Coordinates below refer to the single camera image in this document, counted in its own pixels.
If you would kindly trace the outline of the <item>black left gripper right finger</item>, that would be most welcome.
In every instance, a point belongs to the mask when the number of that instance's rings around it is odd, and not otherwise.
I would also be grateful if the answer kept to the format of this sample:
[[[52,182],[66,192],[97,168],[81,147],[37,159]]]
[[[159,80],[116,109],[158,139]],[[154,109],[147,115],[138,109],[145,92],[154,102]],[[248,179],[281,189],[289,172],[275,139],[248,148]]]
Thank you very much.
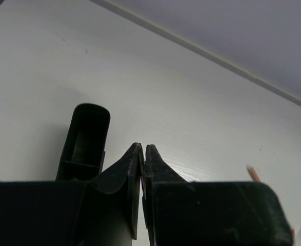
[[[146,147],[144,215],[151,245],[293,245],[275,192],[253,181],[188,182]]]

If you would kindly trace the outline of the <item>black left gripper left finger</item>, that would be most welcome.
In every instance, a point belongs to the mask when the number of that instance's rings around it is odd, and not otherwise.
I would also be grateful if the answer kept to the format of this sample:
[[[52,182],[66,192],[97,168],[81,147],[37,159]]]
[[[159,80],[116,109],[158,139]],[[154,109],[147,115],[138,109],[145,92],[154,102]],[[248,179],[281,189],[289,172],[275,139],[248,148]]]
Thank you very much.
[[[131,245],[143,150],[89,181],[0,182],[0,245]]]

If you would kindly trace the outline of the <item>clear red gel pen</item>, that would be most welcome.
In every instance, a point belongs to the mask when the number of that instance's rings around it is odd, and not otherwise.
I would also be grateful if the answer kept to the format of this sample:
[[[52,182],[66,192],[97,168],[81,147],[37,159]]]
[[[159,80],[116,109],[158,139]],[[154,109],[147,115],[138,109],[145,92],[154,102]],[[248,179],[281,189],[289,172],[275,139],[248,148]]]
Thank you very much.
[[[301,246],[301,226],[291,229],[293,236],[293,246]]]

